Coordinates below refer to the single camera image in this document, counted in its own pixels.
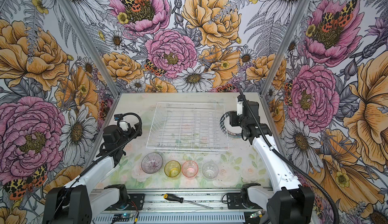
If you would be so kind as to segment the dark green rimmed plate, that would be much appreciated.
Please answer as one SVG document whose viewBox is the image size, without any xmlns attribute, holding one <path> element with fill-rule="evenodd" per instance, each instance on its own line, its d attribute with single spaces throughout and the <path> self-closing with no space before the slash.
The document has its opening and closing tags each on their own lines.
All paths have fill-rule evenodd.
<svg viewBox="0 0 388 224">
<path fill-rule="evenodd" d="M 229 137 L 232 138 L 241 138 L 241 133 L 232 131 L 232 126 L 230 124 L 230 117 L 233 116 L 236 113 L 236 111 L 228 111 L 226 112 L 219 121 L 220 128 L 222 131 L 226 134 L 228 134 Z"/>
</svg>

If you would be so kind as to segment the clear glass cup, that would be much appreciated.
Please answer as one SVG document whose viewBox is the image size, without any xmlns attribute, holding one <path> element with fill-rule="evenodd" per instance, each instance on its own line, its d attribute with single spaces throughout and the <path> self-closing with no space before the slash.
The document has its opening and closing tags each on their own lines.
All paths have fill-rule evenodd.
<svg viewBox="0 0 388 224">
<path fill-rule="evenodd" d="M 202 174 L 207 179 L 214 179 L 218 176 L 219 168 L 214 161 L 208 161 L 203 164 Z"/>
</svg>

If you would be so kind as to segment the amber glass cup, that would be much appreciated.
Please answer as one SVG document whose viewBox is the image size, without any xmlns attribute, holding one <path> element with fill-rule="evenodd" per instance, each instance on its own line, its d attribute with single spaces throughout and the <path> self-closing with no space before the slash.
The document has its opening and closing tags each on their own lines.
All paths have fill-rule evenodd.
<svg viewBox="0 0 388 224">
<path fill-rule="evenodd" d="M 164 167 L 165 175 L 167 175 L 169 178 L 174 178 L 178 176 L 181 172 L 181 165 L 176 160 L 171 160 L 166 163 Z"/>
</svg>

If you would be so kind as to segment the pink glass cup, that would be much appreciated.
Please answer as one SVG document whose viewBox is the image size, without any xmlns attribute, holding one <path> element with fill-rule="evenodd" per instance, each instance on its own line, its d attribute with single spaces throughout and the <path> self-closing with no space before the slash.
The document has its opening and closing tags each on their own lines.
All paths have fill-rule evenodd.
<svg viewBox="0 0 388 224">
<path fill-rule="evenodd" d="M 182 165 L 182 174 L 187 178 L 193 178 L 198 174 L 199 167 L 195 161 L 188 160 Z"/>
</svg>

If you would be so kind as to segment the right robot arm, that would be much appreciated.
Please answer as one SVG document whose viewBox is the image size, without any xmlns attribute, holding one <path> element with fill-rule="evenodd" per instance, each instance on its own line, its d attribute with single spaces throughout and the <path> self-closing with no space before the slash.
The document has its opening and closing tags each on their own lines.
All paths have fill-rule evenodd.
<svg viewBox="0 0 388 224">
<path fill-rule="evenodd" d="M 259 104 L 237 99 L 237 110 L 231 113 L 230 125 L 241 128 L 241 136 L 259 154 L 269 175 L 271 188 L 258 183 L 244 184 L 240 191 L 245 208 L 262 208 L 272 224 L 308 224 L 311 222 L 314 193 L 303 187 L 298 177 L 278 156 L 279 151 L 266 124 L 260 123 Z"/>
</svg>

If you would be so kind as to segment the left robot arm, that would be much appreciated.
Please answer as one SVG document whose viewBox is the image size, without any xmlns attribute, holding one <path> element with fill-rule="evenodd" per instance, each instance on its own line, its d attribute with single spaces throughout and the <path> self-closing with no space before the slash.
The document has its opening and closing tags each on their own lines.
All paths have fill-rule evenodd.
<svg viewBox="0 0 388 224">
<path fill-rule="evenodd" d="M 90 224 L 109 207 L 125 208 L 129 196 L 123 184 L 106 187 L 92 196 L 95 186 L 120 162 L 124 146 L 141 136 L 141 123 L 126 131 L 118 125 L 110 125 L 103 131 L 104 143 L 98 159 L 74 180 L 49 191 L 45 198 L 42 223 L 44 224 Z"/>
</svg>

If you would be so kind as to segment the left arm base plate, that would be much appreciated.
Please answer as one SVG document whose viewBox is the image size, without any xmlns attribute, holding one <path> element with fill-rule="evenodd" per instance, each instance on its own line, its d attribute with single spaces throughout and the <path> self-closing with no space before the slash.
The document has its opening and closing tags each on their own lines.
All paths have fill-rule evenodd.
<svg viewBox="0 0 388 224">
<path fill-rule="evenodd" d="M 131 211 L 140 211 L 143 210 L 145 194 L 128 194 L 128 202 L 126 204 L 120 204 L 118 206 L 109 206 L 107 210 L 109 211 L 119 211 L 119 210 L 131 210 Z"/>
</svg>

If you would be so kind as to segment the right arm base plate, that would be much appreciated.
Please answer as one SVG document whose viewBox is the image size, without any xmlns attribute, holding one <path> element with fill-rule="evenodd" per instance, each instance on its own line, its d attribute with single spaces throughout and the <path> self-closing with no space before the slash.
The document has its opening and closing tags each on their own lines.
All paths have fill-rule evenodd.
<svg viewBox="0 0 388 224">
<path fill-rule="evenodd" d="M 227 208 L 235 209 L 259 209 L 257 204 L 248 200 L 247 196 L 242 193 L 227 193 L 226 194 Z"/>
</svg>

